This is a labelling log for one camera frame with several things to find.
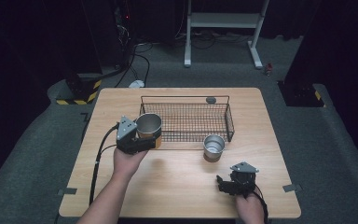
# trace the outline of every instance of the wire basket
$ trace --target wire basket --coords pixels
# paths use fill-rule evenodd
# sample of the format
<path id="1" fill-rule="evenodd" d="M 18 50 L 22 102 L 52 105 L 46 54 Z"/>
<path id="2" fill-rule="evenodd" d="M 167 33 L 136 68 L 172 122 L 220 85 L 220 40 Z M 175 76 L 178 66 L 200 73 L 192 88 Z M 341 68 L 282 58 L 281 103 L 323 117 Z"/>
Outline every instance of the wire basket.
<path id="1" fill-rule="evenodd" d="M 202 142 L 218 134 L 227 142 L 234 135 L 229 96 L 141 96 L 140 114 L 162 119 L 162 141 Z"/>

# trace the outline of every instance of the metal cup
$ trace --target metal cup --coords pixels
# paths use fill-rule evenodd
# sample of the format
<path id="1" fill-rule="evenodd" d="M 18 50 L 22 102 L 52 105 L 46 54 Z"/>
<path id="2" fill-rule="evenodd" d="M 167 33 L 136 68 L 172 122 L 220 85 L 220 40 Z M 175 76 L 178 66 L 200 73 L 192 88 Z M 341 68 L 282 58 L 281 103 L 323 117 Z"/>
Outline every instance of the metal cup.
<path id="1" fill-rule="evenodd" d="M 161 146 L 161 125 L 162 119 L 158 114 L 145 113 L 135 121 L 136 130 L 140 138 L 153 137 L 156 139 L 156 147 Z"/>
<path id="2" fill-rule="evenodd" d="M 204 159 L 209 162 L 219 161 L 225 149 L 225 140 L 217 135 L 211 134 L 205 137 L 204 142 Z"/>

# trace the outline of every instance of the gray gripper mount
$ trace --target gray gripper mount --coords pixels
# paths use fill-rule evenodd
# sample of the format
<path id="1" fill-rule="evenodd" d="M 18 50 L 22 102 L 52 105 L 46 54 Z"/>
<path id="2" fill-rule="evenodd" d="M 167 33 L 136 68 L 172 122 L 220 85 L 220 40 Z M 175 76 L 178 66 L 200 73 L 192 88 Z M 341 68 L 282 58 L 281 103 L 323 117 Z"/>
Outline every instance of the gray gripper mount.
<path id="1" fill-rule="evenodd" d="M 131 133 L 136 129 L 136 123 L 125 116 L 121 116 L 120 125 L 117 130 L 117 140 L 122 139 L 127 134 Z"/>
<path id="2" fill-rule="evenodd" d="M 233 165 L 230 167 L 230 169 L 240 173 L 258 173 L 258 169 L 253 167 L 246 161 L 242 161 L 236 165 Z"/>

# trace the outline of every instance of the wooden table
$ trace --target wooden table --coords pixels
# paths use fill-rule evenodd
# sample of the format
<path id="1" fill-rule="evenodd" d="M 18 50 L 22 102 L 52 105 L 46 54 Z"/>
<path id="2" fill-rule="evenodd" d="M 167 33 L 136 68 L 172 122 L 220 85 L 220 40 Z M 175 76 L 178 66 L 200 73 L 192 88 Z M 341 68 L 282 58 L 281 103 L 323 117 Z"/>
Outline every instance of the wooden table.
<path id="1" fill-rule="evenodd" d="M 218 162 L 203 158 L 202 142 L 162 142 L 150 150 L 132 178 L 121 210 L 122 217 L 234 218 L 234 197 L 220 192 L 216 175 L 230 180 L 231 165 L 246 161 L 260 170 L 256 184 L 268 205 L 270 218 L 296 218 L 301 214 L 279 148 L 269 113 L 256 88 L 148 88 L 103 89 L 96 102 L 83 144 L 68 183 L 76 194 L 65 194 L 60 207 L 64 217 L 80 217 L 89 206 L 90 184 L 98 148 L 106 132 L 121 116 L 139 116 L 141 96 L 229 95 L 235 133 Z M 116 143 L 116 131 L 105 147 Z M 113 172 L 113 149 L 102 156 L 95 196 Z"/>

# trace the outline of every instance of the gray carpet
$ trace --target gray carpet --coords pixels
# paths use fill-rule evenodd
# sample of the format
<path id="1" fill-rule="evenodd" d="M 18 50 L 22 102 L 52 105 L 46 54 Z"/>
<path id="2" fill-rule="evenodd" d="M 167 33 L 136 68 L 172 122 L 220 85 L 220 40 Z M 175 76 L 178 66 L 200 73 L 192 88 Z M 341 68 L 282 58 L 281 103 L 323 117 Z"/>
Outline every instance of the gray carpet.
<path id="1" fill-rule="evenodd" d="M 296 195 L 302 210 L 297 219 L 272 223 L 358 223 L 358 151 L 323 85 L 315 85 L 326 107 L 287 107 L 277 81 L 283 80 L 301 39 L 261 38 L 263 63 L 272 63 L 268 77 L 255 70 L 245 42 L 216 42 L 192 50 L 192 66 L 183 67 L 184 47 L 138 47 L 150 62 L 146 87 L 257 87 L 261 90 L 289 175 L 302 187 Z M 198 47 L 209 43 L 194 41 Z M 133 68 L 145 78 L 147 63 L 136 57 Z M 102 88 L 117 85 L 121 75 L 104 79 Z M 118 85 L 135 80 L 130 71 Z M 0 171 L 0 223 L 54 223 L 75 164 L 94 104 L 56 105 L 63 81 L 48 91 L 49 108 L 24 132 Z M 75 217 L 58 217 L 75 223 Z M 182 223 L 165 220 L 165 223 Z"/>

